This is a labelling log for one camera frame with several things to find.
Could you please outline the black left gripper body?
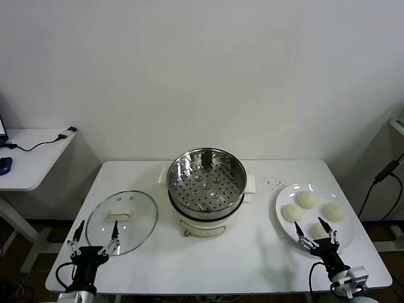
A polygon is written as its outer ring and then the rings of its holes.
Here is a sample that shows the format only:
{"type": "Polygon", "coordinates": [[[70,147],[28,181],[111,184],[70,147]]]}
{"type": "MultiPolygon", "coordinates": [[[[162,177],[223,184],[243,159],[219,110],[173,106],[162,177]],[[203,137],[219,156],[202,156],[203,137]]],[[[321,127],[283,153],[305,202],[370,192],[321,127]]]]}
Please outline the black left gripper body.
{"type": "Polygon", "coordinates": [[[98,267],[109,260],[109,255],[102,250],[102,247],[80,247],[71,254],[71,261],[76,266],[73,285],[94,284],[98,267]]]}

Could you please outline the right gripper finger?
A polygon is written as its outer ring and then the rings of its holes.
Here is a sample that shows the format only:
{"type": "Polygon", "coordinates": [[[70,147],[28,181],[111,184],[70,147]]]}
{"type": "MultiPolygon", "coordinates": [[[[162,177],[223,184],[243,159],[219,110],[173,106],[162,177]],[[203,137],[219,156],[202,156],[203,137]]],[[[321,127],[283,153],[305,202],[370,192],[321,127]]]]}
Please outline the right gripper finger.
{"type": "Polygon", "coordinates": [[[324,221],[321,217],[318,217],[318,220],[322,226],[322,228],[324,229],[324,231],[326,232],[326,236],[323,238],[320,238],[317,240],[317,244],[332,244],[332,245],[339,245],[339,239],[338,239],[338,232],[334,229],[331,228],[331,226],[329,225],[329,223],[327,223],[326,221],[324,221]]]}
{"type": "Polygon", "coordinates": [[[297,222],[294,222],[296,233],[298,236],[298,243],[302,245],[305,249],[311,250],[316,248],[316,243],[313,242],[312,240],[308,239],[302,229],[300,228],[299,224],[297,222]]]}

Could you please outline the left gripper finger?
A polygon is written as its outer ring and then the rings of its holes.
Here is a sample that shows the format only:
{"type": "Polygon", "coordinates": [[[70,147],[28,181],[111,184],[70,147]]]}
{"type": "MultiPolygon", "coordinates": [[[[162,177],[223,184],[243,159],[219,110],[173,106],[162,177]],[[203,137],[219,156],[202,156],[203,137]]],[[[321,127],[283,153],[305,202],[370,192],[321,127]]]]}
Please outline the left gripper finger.
{"type": "Polygon", "coordinates": [[[68,247],[71,250],[71,256],[78,256],[81,254],[78,244],[80,242],[80,238],[84,227],[85,227],[85,220],[82,220],[79,227],[75,230],[73,238],[67,241],[68,247]]]}
{"type": "Polygon", "coordinates": [[[119,240],[119,231],[118,231],[118,225],[117,225],[117,220],[114,222],[114,227],[112,230],[111,238],[106,245],[104,245],[99,251],[98,255],[101,256],[111,256],[114,253],[117,253],[117,250],[120,247],[120,240],[119,240]]]}

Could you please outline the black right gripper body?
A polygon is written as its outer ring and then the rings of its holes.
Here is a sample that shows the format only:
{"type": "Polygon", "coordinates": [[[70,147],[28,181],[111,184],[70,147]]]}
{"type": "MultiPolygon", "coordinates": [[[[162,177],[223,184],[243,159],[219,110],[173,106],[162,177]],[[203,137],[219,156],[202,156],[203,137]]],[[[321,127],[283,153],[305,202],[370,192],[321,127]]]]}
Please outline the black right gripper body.
{"type": "Polygon", "coordinates": [[[332,243],[330,238],[318,239],[314,243],[314,248],[310,248],[309,252],[323,261],[329,275],[337,275],[346,270],[346,264],[337,252],[339,244],[332,243]]]}

